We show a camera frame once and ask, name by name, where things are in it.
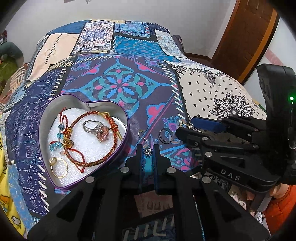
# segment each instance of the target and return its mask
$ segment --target wooden door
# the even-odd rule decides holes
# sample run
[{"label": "wooden door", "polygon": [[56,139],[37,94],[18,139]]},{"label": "wooden door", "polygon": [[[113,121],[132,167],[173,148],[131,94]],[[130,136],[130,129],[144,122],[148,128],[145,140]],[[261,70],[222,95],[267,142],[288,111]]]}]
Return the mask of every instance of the wooden door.
[{"label": "wooden door", "polygon": [[267,0],[237,0],[212,58],[213,66],[240,83],[256,67],[277,25],[277,13]]}]

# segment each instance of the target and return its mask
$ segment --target silver rivet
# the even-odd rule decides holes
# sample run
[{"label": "silver rivet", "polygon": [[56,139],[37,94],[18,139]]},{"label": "silver rivet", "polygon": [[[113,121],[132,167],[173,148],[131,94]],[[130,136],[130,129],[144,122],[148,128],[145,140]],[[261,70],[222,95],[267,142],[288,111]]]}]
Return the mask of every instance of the silver rivet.
[{"label": "silver rivet", "polygon": [[211,179],[210,179],[209,177],[203,177],[203,178],[202,178],[202,181],[203,181],[204,183],[210,183],[210,182],[211,182]]},{"label": "silver rivet", "polygon": [[169,168],[167,169],[167,172],[170,173],[170,174],[173,174],[173,173],[176,172],[176,169],[173,168],[173,167],[169,167]]},{"label": "silver rivet", "polygon": [[87,178],[85,179],[85,181],[86,181],[87,183],[92,183],[92,182],[94,181],[94,177],[89,176],[89,177],[87,177]]},{"label": "silver rivet", "polygon": [[207,157],[211,157],[213,155],[213,153],[211,153],[210,151],[207,151],[206,153],[205,153],[205,156],[207,156]]},{"label": "silver rivet", "polygon": [[122,168],[120,168],[120,171],[122,173],[128,173],[129,172],[129,168],[128,167],[122,167]]}]

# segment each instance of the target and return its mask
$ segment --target orange clothing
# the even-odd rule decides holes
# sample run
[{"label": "orange clothing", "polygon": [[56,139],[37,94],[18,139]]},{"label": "orange clothing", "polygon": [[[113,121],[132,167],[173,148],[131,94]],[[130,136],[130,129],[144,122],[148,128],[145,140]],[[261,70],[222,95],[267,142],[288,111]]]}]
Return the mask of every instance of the orange clothing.
[{"label": "orange clothing", "polygon": [[296,186],[289,186],[286,194],[279,199],[272,199],[263,212],[271,234],[276,233],[289,216],[296,203]]}]

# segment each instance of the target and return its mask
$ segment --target patterned tablecloth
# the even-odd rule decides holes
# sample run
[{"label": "patterned tablecloth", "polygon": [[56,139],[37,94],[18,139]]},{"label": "patterned tablecloth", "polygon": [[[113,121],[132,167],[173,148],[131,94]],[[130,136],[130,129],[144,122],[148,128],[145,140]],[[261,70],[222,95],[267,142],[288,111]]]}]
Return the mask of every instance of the patterned tablecloth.
[{"label": "patterned tablecloth", "polygon": [[[38,42],[24,79],[0,123],[11,196],[27,230],[65,195],[49,182],[38,147],[41,113],[57,95],[117,102],[130,119],[129,155],[137,144],[159,144],[161,154],[184,172],[199,163],[176,137],[161,143],[161,128],[174,132],[179,122],[189,121],[188,114],[266,117],[242,85],[187,59],[169,30],[155,23],[85,20],[57,28]],[[140,129],[147,143],[139,139]],[[150,158],[144,169],[146,184],[153,183]]]}]

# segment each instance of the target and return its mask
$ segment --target door frame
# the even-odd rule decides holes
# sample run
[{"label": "door frame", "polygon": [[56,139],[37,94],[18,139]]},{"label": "door frame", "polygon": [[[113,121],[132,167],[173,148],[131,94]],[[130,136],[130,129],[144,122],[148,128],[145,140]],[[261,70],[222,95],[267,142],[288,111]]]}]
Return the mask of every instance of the door frame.
[{"label": "door frame", "polygon": [[[237,13],[239,4],[240,4],[241,0],[237,0],[235,3],[235,6],[233,8],[231,17],[229,19],[229,22],[227,24],[227,27],[224,31],[224,34],[219,42],[219,45],[212,57],[211,63],[218,57],[220,49],[222,44],[224,43],[227,34],[233,24],[235,15]],[[262,59],[262,57],[264,56],[266,50],[269,47],[269,44],[273,38],[274,32],[277,28],[279,22],[279,15],[277,14],[277,12],[275,10],[272,11],[272,15],[269,21],[269,24],[267,26],[266,32],[262,38],[261,43],[259,44],[255,54],[253,55],[252,59],[250,60],[249,64],[247,65],[247,67],[245,68],[245,70],[243,71],[243,73],[239,76],[239,78],[237,79],[237,81],[239,83],[241,83],[242,85],[248,80],[248,78],[250,77],[250,75],[253,73],[253,71],[255,70],[255,68],[257,67],[257,65],[259,64],[260,60]]]}]

